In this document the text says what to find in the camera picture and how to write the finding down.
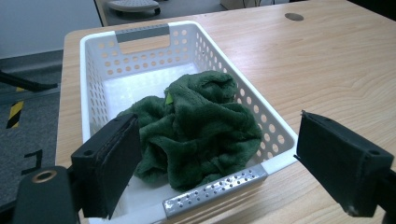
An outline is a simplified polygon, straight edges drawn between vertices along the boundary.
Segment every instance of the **wooden table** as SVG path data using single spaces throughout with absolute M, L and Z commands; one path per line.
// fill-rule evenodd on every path
M 303 21 L 291 21 L 298 13 Z M 197 21 L 298 133 L 300 114 L 346 125 L 396 155 L 396 22 L 344 0 L 306 1 L 76 31 L 64 42 L 57 164 L 82 143 L 79 40 L 92 33 Z M 344 213 L 305 168 L 293 165 L 261 185 L 171 220 L 213 223 L 379 223 Z

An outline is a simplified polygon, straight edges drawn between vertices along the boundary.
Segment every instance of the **perforated metal plate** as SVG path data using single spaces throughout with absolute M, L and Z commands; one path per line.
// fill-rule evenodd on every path
M 267 176 L 268 174 L 262 166 L 257 164 L 205 186 L 189 190 L 174 198 L 163 201 L 166 216 L 172 217 L 179 215 L 197 206 L 215 201 L 222 195 L 247 187 L 255 182 L 263 181 Z

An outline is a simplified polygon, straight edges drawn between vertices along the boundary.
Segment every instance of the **green cloth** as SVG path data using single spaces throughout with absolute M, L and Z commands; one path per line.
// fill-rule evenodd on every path
M 134 174 L 148 183 L 168 174 L 173 189 L 187 190 L 244 169 L 262 131 L 233 102 L 236 92 L 229 74 L 207 71 L 179 78 L 164 98 L 148 96 L 121 112 L 139 117 L 143 159 Z

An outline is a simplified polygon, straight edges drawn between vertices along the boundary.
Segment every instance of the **white plastic basket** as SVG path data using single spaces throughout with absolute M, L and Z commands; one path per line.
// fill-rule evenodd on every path
M 156 39 L 160 47 L 151 44 Z M 163 91 L 171 82 L 185 74 L 207 70 L 233 76 L 238 86 L 235 101 L 250 109 L 263 132 L 261 146 L 247 164 L 247 170 L 215 181 L 206 186 L 207 189 L 202 187 L 180 194 L 172 190 L 166 180 L 152 187 L 133 176 L 121 196 L 116 214 L 110 220 L 112 223 L 122 223 L 128 219 L 138 220 L 136 223 L 162 220 L 220 197 L 223 192 L 239 189 L 236 185 L 247 185 L 260 176 L 265 178 L 295 162 L 295 132 L 196 22 L 171 22 L 87 35 L 80 41 L 80 59 L 84 142 L 132 103 L 148 95 L 164 97 Z M 192 196 L 200 202 L 192 203 Z M 90 220 L 106 221 L 97 218 Z

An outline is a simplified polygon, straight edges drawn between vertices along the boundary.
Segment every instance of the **screw hole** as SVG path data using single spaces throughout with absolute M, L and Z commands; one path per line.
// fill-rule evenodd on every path
M 54 170 L 43 171 L 32 178 L 32 182 L 36 184 L 44 183 L 51 180 L 53 177 L 57 175 L 57 172 Z
M 84 156 L 91 156 L 93 154 L 93 151 L 92 150 L 86 150 L 85 152 L 84 152 Z

